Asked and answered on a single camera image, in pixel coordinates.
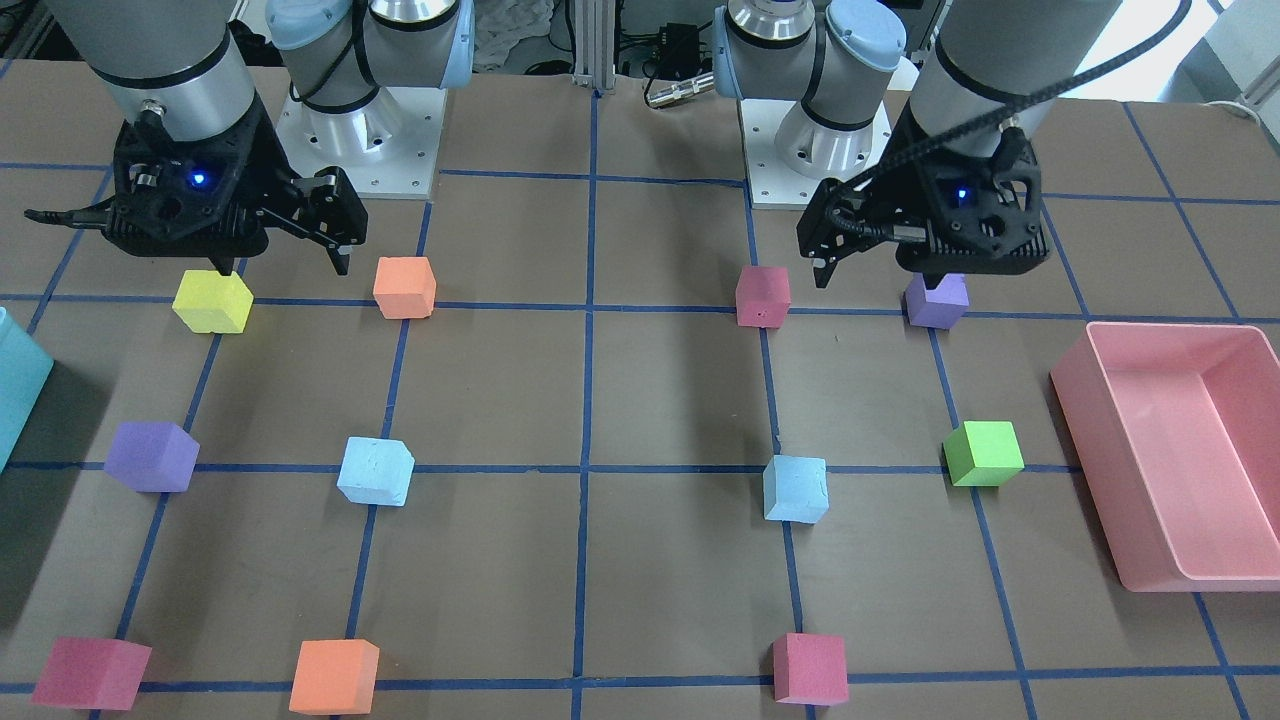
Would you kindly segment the orange block near arm bases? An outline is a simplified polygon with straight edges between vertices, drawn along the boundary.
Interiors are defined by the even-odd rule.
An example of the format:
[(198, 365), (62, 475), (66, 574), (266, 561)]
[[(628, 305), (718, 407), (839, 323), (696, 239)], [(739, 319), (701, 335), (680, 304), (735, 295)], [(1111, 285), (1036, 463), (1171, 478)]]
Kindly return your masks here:
[(372, 296), (388, 320), (430, 316), (435, 309), (436, 278), (429, 259), (379, 258)]

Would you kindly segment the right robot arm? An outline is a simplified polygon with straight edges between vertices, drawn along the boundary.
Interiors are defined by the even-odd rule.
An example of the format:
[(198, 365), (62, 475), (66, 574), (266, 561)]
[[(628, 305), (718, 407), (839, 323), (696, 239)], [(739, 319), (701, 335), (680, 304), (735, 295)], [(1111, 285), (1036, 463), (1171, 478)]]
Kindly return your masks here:
[(223, 275), (282, 229), (323, 247), (339, 275), (367, 238), (353, 161), (402, 145), (394, 87), (456, 88), (474, 68), (471, 1), (270, 1), (271, 44), (323, 165), (288, 160), (218, 1), (51, 1), (123, 114), (115, 192), (87, 208), (26, 210), (97, 231), (136, 258), (205, 258)]

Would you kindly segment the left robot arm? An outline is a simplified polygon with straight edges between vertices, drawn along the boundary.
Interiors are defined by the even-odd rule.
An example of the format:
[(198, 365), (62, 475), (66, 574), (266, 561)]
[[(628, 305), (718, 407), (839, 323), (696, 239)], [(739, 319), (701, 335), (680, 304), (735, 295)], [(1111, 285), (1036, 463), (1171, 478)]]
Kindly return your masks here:
[[(1115, 1), (955, 1), (877, 164), (817, 169), (797, 250), (824, 288), (841, 260), (882, 243), (936, 287), (950, 274), (1021, 275), (1052, 252), (1032, 137), (1117, 10)], [(730, 1), (713, 20), (716, 88), (783, 100), (815, 129), (861, 133), (906, 49), (879, 1)]]

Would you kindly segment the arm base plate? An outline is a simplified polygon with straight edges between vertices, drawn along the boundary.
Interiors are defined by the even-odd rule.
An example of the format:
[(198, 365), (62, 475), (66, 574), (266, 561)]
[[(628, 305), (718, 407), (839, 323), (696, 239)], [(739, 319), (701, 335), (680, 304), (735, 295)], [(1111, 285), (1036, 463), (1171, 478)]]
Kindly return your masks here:
[(340, 167), (361, 199), (429, 200), (448, 97), (443, 88), (381, 88), (344, 114), (287, 100), (276, 136), (303, 176)]
[(854, 131), (815, 122), (800, 102), (746, 99), (739, 111), (756, 209), (803, 210), (823, 179), (849, 181), (877, 164), (891, 131), (884, 104), (869, 124)]

